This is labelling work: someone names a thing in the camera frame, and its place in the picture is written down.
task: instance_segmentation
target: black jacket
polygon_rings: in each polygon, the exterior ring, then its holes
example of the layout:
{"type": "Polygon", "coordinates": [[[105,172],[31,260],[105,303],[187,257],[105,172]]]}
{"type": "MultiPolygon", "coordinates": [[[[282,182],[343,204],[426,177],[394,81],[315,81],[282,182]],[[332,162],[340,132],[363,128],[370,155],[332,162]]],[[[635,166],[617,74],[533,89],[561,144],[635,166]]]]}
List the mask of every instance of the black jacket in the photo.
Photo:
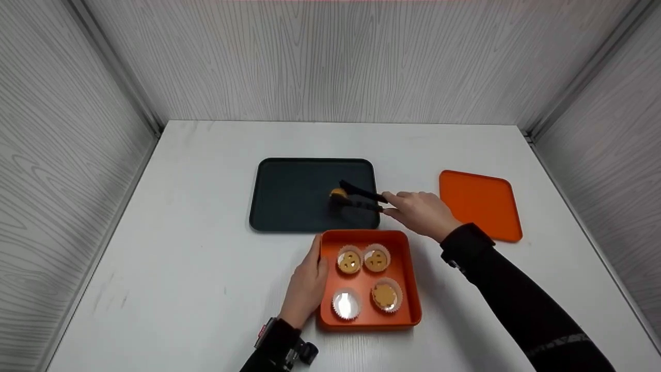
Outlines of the black jacket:
{"type": "MultiPolygon", "coordinates": [[[[466,224],[441,242],[442,257],[480,290],[535,370],[614,371],[576,322],[493,245],[477,226],[466,224]]],[[[255,350],[241,372],[282,371],[271,362],[271,355],[292,348],[301,330],[284,321],[278,324],[267,337],[272,340],[255,350]]]]}

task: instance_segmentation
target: cupcake liner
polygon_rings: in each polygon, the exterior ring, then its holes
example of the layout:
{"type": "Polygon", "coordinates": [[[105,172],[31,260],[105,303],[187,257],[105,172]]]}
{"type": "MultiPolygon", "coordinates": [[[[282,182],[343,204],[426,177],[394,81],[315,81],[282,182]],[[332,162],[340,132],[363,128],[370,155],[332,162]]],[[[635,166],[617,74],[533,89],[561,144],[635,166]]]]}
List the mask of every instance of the cupcake liner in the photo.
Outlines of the cupcake liner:
{"type": "Polygon", "coordinates": [[[338,289],[333,294],[331,303],[335,314],[344,320],[356,319],[362,309],[358,293],[351,288],[338,289]]]}
{"type": "Polygon", "coordinates": [[[363,263],[367,270],[370,270],[373,273],[381,273],[382,271],[385,271],[388,268],[388,266],[390,266],[390,252],[388,252],[388,249],[382,246],[381,244],[370,244],[363,251],[363,263]],[[383,254],[385,255],[385,266],[383,266],[383,268],[381,269],[373,269],[372,267],[367,265],[368,259],[371,257],[374,251],[377,250],[383,252],[383,254]]]}
{"type": "Polygon", "coordinates": [[[380,278],[379,280],[377,280],[374,283],[374,285],[372,286],[370,292],[371,292],[372,302],[374,302],[374,305],[379,310],[382,310],[382,311],[385,311],[385,312],[392,313],[392,312],[398,311],[399,308],[402,306],[402,303],[404,302],[404,293],[402,292],[402,288],[399,286],[399,284],[394,279],[391,279],[391,278],[380,278]],[[374,289],[378,285],[388,285],[388,286],[390,286],[390,288],[392,288],[395,291],[395,303],[394,304],[392,304],[391,306],[388,306],[388,307],[382,307],[381,305],[379,305],[379,303],[374,298],[374,289]]]}
{"type": "Polygon", "coordinates": [[[363,252],[361,252],[358,249],[358,247],[356,247],[356,246],[344,246],[337,253],[337,261],[336,262],[337,262],[337,267],[340,269],[340,271],[343,274],[346,274],[346,275],[356,274],[357,272],[360,271],[360,268],[363,266],[363,252]],[[347,272],[343,271],[341,266],[340,266],[340,264],[342,263],[342,260],[344,259],[344,254],[346,254],[347,252],[354,252],[358,256],[358,262],[356,263],[357,268],[353,273],[347,273],[347,272]]]}

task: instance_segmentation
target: white table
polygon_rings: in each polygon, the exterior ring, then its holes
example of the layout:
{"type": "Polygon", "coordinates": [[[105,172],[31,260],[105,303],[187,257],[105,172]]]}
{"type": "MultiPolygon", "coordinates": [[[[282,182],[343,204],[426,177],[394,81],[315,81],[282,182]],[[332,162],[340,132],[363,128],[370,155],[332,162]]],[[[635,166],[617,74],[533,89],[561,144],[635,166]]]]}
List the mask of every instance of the white table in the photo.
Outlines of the white table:
{"type": "MultiPolygon", "coordinates": [[[[661,357],[515,126],[171,121],[50,365],[51,372],[238,371],[278,313],[312,235],[256,234],[256,168],[366,158],[380,191],[438,192],[456,169],[507,179],[524,238],[496,249],[544,288],[618,371],[661,357]]],[[[403,229],[383,217],[380,229],[403,229]]],[[[311,371],[531,371],[476,288],[407,231],[422,302],[411,332],[303,338],[311,371]]]]}

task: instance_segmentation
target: wood grain wall panel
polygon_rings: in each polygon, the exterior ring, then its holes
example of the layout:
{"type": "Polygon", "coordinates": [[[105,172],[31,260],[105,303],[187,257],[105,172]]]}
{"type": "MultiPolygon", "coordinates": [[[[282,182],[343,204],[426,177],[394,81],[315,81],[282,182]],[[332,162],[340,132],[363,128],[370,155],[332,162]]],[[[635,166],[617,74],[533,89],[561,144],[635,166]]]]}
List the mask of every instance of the wood grain wall panel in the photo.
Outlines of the wood grain wall panel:
{"type": "Polygon", "coordinates": [[[661,336],[661,8],[537,147],[661,336]]]}
{"type": "Polygon", "coordinates": [[[529,124],[630,0],[88,0],[165,119],[529,124]]]}
{"type": "Polygon", "coordinates": [[[0,1],[0,50],[0,370],[33,371],[153,139],[60,1],[0,1]]]}

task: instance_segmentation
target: orange lid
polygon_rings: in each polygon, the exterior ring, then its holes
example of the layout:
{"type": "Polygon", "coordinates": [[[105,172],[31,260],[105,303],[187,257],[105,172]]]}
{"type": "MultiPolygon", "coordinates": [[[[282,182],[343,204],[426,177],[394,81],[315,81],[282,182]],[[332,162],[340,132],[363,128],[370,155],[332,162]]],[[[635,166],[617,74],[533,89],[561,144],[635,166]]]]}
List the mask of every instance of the orange lid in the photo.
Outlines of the orange lid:
{"type": "Polygon", "coordinates": [[[492,239],[523,238],[514,193],[502,178],[445,170],[438,177],[441,200],[464,223],[473,222],[492,239]]]}

